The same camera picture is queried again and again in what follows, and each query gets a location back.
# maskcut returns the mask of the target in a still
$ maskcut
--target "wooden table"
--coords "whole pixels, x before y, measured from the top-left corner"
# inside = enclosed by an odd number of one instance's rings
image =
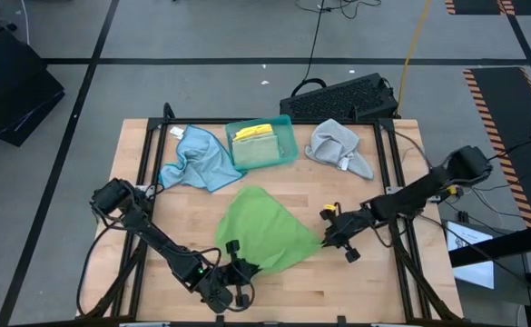
[[[123,122],[120,140],[113,161],[111,177],[135,183],[143,148],[145,119]],[[226,144],[224,125],[199,125],[211,131]],[[418,123],[412,120],[395,122],[398,132],[422,144]],[[300,156],[293,164],[251,170],[241,180],[215,193],[190,186],[174,186],[158,196],[153,221],[175,242],[191,249],[202,250],[214,245],[217,223],[223,217],[233,196],[245,185],[255,184],[285,205],[296,218],[322,237],[327,223],[319,211],[325,203],[341,202],[344,211],[357,210],[359,203],[383,193],[376,141],[371,126],[348,125],[361,138],[359,152],[374,171],[374,181],[366,181],[353,173],[315,163],[303,148],[310,142],[314,125],[294,125]],[[384,134],[388,170],[394,183],[394,169]],[[150,179],[156,139],[147,178]],[[427,172],[418,151],[404,138],[398,137],[398,149],[403,158],[407,183]],[[168,134],[163,163],[175,162],[178,140]],[[424,215],[438,220],[438,209],[428,204]],[[448,259],[445,237],[439,226],[415,220],[418,248],[424,274],[440,298],[456,314],[462,315],[457,287]],[[389,241],[387,228],[379,230]],[[86,274],[82,305],[91,309],[107,290],[118,273],[124,243],[123,232],[110,231],[93,251]],[[316,255],[293,267],[272,275],[257,275],[254,304],[245,312],[226,312],[227,322],[335,322],[345,315],[348,322],[404,322],[395,255],[384,248],[376,235],[367,230],[351,239],[361,258],[347,263],[343,250],[324,248]],[[414,314],[420,316],[416,286],[408,275]],[[127,312],[132,282],[126,285],[123,310]],[[166,261],[155,251],[149,251],[143,277],[139,321],[207,321],[215,314],[200,302],[197,293],[188,293],[171,275]]]

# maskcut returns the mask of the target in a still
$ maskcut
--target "floor mat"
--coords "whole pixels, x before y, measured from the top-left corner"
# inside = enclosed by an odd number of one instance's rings
[[[531,0],[445,0],[452,15],[531,15]]]
[[[502,154],[529,141],[531,80],[525,69],[466,69],[464,75],[495,152]],[[531,145],[518,147],[498,160],[519,213],[531,219]]]

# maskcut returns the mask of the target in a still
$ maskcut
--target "light blue cloth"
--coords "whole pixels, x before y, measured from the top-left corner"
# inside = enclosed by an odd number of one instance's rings
[[[160,171],[164,188],[181,183],[212,193],[245,175],[235,170],[219,139],[199,127],[186,126],[176,155],[178,163],[167,163]]]

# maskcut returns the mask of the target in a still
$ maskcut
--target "green cloth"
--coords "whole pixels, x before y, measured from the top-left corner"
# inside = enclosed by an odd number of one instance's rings
[[[239,240],[238,256],[276,273],[307,259],[321,248],[321,239],[281,203],[258,186],[242,188],[219,222],[216,244]]]
[[[266,133],[234,141],[232,157],[236,165],[279,160],[280,147],[277,135]]]

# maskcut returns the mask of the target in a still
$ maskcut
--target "teal plastic bin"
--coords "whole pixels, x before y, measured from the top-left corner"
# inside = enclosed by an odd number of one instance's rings
[[[263,162],[236,164],[235,154],[232,150],[232,139],[235,134],[242,128],[251,127],[258,124],[271,124],[273,132],[277,135],[278,146],[280,151],[280,158],[278,160],[269,160]],[[282,114],[272,118],[253,119],[238,123],[230,123],[225,125],[225,133],[227,134],[227,144],[229,145],[229,153],[231,160],[236,170],[243,171],[254,168],[269,167],[275,164],[288,164],[294,162],[300,153],[298,145],[295,142],[295,135],[293,134],[293,126],[291,125],[291,118]]]

